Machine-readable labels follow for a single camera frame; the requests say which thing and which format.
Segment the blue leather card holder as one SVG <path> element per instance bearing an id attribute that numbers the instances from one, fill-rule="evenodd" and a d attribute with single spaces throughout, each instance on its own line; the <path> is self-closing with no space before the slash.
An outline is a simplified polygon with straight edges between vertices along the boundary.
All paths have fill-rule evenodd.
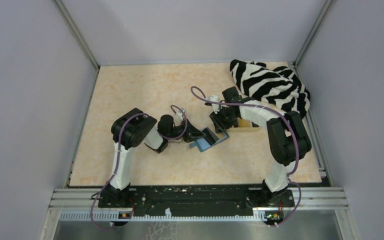
<path id="1" fill-rule="evenodd" d="M 230 138 L 229 134 L 226 131 L 222 131 L 220 136 L 218 136 L 208 127 L 202 128 L 200 131 L 204 133 L 204 137 L 194 140 L 192 143 L 189 144 L 189 148 L 197 148 L 201 153 L 209 150 L 212 147 L 215 147 L 216 145 Z"/>

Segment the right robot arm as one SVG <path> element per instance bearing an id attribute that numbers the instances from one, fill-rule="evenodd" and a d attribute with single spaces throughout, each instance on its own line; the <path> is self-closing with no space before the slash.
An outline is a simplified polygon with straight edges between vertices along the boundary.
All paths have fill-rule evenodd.
<path id="1" fill-rule="evenodd" d="M 224 90 L 222 95 L 205 98 L 213 108 L 209 117 L 217 131 L 232 128 L 238 118 L 266 129 L 274 162 L 262 182 L 261 199 L 267 206 L 275 206 L 285 194 L 299 161 L 312 149 L 302 118 L 296 111 L 280 112 L 251 97 L 242 97 L 235 87 Z"/>

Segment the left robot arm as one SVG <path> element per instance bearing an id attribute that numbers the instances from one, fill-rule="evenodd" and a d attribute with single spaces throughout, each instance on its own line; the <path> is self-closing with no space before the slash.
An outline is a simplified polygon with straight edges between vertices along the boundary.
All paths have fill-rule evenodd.
<path id="1" fill-rule="evenodd" d="M 131 166 L 139 145 L 144 143 L 159 154 L 167 148 L 170 140 L 182 139 L 185 143 L 191 143 L 209 136 L 189 122 L 183 108 L 173 112 L 175 116 L 165 114 L 157 120 L 140 109 L 133 108 L 113 123 L 112 174 L 103 193 L 116 206 L 124 207 L 129 203 Z"/>

